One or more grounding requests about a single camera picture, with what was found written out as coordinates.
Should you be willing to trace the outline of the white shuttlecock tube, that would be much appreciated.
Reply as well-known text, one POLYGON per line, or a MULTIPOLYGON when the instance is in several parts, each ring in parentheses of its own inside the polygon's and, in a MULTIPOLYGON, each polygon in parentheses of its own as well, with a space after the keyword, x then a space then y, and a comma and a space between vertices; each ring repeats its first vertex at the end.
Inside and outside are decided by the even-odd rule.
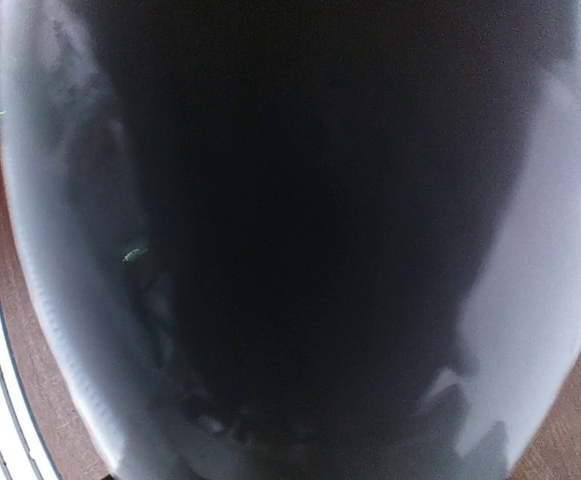
POLYGON ((581 348, 581 1, 6 1, 0 40, 115 477, 507 477, 581 348))

